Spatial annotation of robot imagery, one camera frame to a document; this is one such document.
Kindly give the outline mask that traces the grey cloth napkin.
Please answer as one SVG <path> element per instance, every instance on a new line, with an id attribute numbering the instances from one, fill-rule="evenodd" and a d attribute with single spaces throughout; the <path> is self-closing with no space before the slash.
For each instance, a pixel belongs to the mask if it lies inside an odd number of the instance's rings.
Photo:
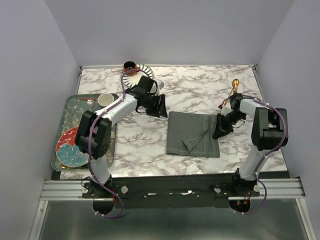
<path id="1" fill-rule="evenodd" d="M 198 158 L 219 158 L 219 142 L 213 139 L 215 114 L 171 111 L 168 115 L 166 153 Z"/>

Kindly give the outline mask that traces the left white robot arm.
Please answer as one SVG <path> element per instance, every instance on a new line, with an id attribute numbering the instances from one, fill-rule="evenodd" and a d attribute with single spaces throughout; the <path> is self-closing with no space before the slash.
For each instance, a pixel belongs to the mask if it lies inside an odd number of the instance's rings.
<path id="1" fill-rule="evenodd" d="M 116 101 L 96 112 L 85 111 L 75 137 L 75 145 L 88 156 L 90 178 L 95 182 L 93 191 L 101 198 L 111 191 L 108 180 L 111 174 L 103 160 L 111 144 L 112 128 L 123 117 L 143 107 L 145 114 L 167 118 L 166 98 L 160 94 L 158 83 L 145 75 L 138 84 L 125 89 Z"/>

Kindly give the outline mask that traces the red and blue plate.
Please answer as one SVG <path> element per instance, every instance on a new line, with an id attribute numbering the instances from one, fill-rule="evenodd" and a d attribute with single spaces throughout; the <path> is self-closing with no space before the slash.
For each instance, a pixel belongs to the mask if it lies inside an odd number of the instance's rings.
<path id="1" fill-rule="evenodd" d="M 75 144 L 78 128 L 77 126 L 65 131 L 55 146 L 57 160 L 68 168 L 79 168 L 88 162 L 88 157 Z"/>

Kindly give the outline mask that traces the gold spoon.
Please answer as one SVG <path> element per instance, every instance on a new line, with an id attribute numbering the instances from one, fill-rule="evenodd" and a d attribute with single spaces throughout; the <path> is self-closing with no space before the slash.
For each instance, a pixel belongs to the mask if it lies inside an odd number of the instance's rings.
<path id="1" fill-rule="evenodd" d="M 237 78 L 232 81 L 232 83 L 231 83 L 232 89 L 231 89 L 228 97 L 223 101 L 223 104 L 222 104 L 223 106 L 227 105 L 227 102 L 228 102 L 228 100 L 229 100 L 229 98 L 231 97 L 232 94 L 238 92 L 239 83 L 240 83 L 240 81 Z"/>

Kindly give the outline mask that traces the silver spoon on tray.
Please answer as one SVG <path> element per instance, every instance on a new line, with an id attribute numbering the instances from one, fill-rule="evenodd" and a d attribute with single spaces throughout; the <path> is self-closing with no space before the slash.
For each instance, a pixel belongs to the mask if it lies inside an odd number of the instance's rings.
<path id="1" fill-rule="evenodd" d="M 95 111 L 96 100 L 90 98 L 90 99 L 88 99 L 88 100 L 86 101 L 86 103 L 87 103 L 90 111 L 91 111 L 91 112 L 94 112 L 94 111 Z"/>

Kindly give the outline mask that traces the white striped saucer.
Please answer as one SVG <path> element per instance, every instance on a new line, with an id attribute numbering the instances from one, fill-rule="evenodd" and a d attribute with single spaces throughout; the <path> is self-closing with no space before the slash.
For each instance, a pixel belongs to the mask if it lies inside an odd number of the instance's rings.
<path id="1" fill-rule="evenodd" d="M 141 76 L 146 76 L 151 79 L 154 78 L 154 72 L 148 65 L 137 63 L 136 66 L 139 67 L 142 71 L 138 71 L 136 74 L 131 76 L 125 74 L 124 71 L 121 72 L 121 77 L 123 77 L 123 84 L 128 88 L 133 88 L 135 85 L 137 85 L 140 81 Z"/>

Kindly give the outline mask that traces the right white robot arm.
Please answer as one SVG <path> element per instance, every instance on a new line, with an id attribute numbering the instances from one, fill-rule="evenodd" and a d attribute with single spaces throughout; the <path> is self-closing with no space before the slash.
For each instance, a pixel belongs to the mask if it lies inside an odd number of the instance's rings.
<path id="1" fill-rule="evenodd" d="M 246 120 L 247 116 L 253 118 L 251 129 L 253 148 L 245 162 L 236 170 L 230 183 L 230 191 L 236 196 L 241 196 L 248 190 L 247 182 L 257 182 L 268 156 L 288 143 L 288 115 L 284 108 L 275 108 L 255 97 L 244 96 L 241 93 L 232 94 L 228 100 L 231 111 L 217 115 L 212 136 L 214 140 L 232 133 L 233 125 L 240 120 Z"/>

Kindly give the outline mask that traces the white and green cup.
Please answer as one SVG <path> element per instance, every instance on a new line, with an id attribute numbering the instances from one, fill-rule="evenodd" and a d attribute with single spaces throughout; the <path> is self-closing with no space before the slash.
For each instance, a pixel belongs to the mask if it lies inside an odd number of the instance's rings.
<path id="1" fill-rule="evenodd" d="M 97 98 L 97 102 L 100 106 L 106 107 L 114 101 L 114 96 L 111 93 L 102 93 Z"/>

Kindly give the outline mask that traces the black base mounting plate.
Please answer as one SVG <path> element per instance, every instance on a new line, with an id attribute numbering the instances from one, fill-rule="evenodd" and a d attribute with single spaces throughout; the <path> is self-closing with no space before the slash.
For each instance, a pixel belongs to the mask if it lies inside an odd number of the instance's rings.
<path id="1" fill-rule="evenodd" d="M 82 196 L 126 209 L 228 208 L 230 202 L 260 196 L 256 180 L 242 180 L 236 173 L 111 177 L 106 187 L 111 192 L 90 180 Z"/>

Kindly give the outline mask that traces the red and black cup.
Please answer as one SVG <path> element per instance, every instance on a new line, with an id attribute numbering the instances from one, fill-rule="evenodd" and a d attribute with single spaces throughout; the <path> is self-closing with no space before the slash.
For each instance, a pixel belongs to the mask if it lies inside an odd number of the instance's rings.
<path id="1" fill-rule="evenodd" d="M 137 73 L 135 70 L 137 67 L 136 63 L 133 61 L 127 61 L 123 64 L 123 72 L 128 76 L 133 76 Z"/>

